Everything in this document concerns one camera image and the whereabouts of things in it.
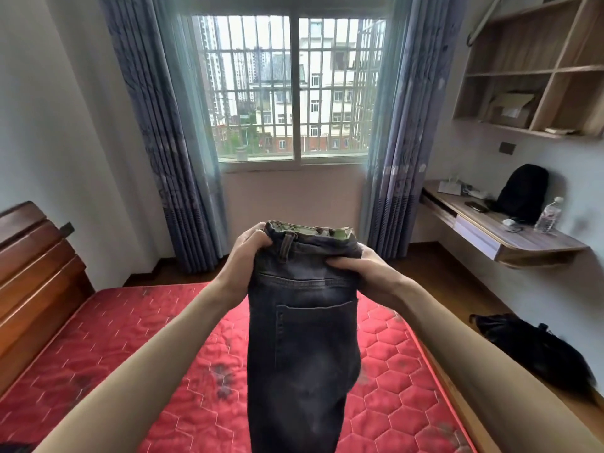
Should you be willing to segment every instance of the gray jeans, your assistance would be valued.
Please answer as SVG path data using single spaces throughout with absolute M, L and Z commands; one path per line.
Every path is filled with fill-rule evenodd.
M 275 221 L 249 285 L 248 420 L 254 453 L 333 453 L 361 369 L 358 275 L 325 258 L 360 257 L 351 229 Z

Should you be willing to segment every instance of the blue curtain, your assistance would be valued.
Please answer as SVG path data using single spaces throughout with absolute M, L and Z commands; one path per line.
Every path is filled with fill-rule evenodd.
M 180 0 L 100 0 L 171 241 L 187 273 L 228 253 L 221 177 L 192 19 Z
M 395 0 L 377 84 L 359 235 L 383 258 L 411 240 L 466 0 Z

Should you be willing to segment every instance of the wall-mounted desk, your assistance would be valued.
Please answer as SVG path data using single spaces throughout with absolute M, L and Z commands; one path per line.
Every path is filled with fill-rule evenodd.
M 568 264 L 579 251 L 588 248 L 559 231 L 541 234 L 532 226 L 524 226 L 520 232 L 508 232 L 502 224 L 508 216 L 478 213 L 465 202 L 481 200 L 440 193 L 439 183 L 426 181 L 420 202 L 491 260 L 515 269 L 550 267 Z

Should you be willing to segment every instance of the phone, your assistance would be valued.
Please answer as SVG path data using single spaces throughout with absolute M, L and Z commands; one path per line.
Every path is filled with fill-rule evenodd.
M 468 205 L 473 210 L 478 211 L 479 213 L 488 213 L 488 212 L 490 212 L 490 210 L 486 206 L 477 204 L 476 202 L 466 202 L 466 205 Z

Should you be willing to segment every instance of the water bottle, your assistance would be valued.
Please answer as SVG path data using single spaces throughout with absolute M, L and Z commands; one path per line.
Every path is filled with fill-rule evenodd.
M 563 197 L 556 197 L 554 198 L 553 203 L 544 208 L 543 213 L 541 213 L 541 217 L 537 221 L 537 224 L 534 225 L 534 229 L 537 232 L 547 234 L 550 230 L 552 230 L 558 221 L 558 218 L 560 218 L 560 213 L 562 213 L 561 205 L 563 201 Z

